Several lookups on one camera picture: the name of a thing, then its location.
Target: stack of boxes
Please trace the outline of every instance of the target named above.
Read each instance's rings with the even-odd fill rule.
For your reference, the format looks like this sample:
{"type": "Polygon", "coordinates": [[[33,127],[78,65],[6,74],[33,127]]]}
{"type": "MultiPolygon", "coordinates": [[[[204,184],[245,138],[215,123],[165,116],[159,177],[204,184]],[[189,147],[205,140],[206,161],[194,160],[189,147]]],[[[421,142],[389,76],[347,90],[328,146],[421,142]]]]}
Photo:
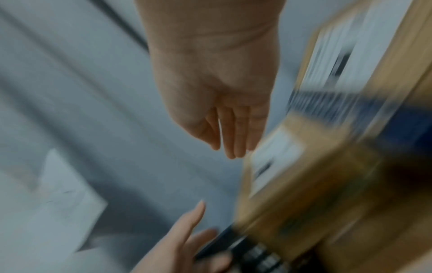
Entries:
{"type": "Polygon", "coordinates": [[[312,37],[289,113],[244,161],[234,227],[328,272],[432,248],[432,1],[361,0],[312,37]]]}

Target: hand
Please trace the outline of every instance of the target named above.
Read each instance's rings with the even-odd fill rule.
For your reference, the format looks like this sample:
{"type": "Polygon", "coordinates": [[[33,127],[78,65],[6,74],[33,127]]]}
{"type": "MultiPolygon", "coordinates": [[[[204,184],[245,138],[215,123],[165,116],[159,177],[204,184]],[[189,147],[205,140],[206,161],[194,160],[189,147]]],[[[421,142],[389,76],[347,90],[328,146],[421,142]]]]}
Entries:
{"type": "Polygon", "coordinates": [[[197,251],[217,236],[214,229],[207,229],[191,236],[204,212],[205,204],[201,201],[193,211],[181,216],[132,273],[219,273],[226,270],[231,263],[230,254],[219,254],[194,262],[197,251]]]}
{"type": "Polygon", "coordinates": [[[172,119],[228,158],[254,150],[279,67],[285,0],[135,0],[172,119]]]}

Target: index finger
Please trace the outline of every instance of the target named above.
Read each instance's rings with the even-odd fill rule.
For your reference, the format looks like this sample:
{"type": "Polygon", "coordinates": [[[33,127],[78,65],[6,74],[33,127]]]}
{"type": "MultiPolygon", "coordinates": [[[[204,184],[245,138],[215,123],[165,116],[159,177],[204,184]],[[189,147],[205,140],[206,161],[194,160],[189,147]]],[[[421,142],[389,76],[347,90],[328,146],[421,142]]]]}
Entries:
{"type": "Polygon", "coordinates": [[[166,235],[166,240],[175,248],[182,248],[186,243],[194,228],[199,224],[206,211],[206,204],[200,201],[196,207],[183,214],[180,219],[174,224],[169,233],[166,235]]]}

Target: human hand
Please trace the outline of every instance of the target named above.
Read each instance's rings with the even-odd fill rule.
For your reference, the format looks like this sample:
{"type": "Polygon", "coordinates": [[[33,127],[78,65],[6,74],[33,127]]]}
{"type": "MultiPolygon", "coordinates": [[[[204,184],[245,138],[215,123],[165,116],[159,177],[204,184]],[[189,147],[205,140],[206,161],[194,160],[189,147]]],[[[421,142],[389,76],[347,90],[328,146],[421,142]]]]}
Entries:
{"type": "Polygon", "coordinates": [[[169,233],[138,263],[132,273],[220,273],[231,263],[230,254],[194,261],[197,251],[217,236],[207,229],[191,236],[204,216],[205,204],[199,202],[194,210],[184,214],[169,233]]]}
{"type": "Polygon", "coordinates": [[[260,141],[279,67],[285,0],[135,0],[172,119],[228,158],[260,141]]]}

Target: paper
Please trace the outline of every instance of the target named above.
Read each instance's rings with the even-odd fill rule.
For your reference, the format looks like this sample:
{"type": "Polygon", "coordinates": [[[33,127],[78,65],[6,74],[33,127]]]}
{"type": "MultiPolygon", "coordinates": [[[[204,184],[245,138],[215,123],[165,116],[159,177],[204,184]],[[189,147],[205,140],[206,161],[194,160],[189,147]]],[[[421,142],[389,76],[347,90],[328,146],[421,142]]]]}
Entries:
{"type": "Polygon", "coordinates": [[[302,155],[303,146],[283,128],[277,129],[252,154],[252,197],[272,179],[294,164],[302,155]]]}
{"type": "Polygon", "coordinates": [[[56,150],[48,152],[37,196],[39,207],[15,232],[9,252],[15,262],[9,262],[6,272],[64,262],[85,242],[107,206],[56,150]]]}
{"type": "Polygon", "coordinates": [[[358,93],[389,47],[412,0],[375,1],[319,34],[303,91],[358,93]]]}

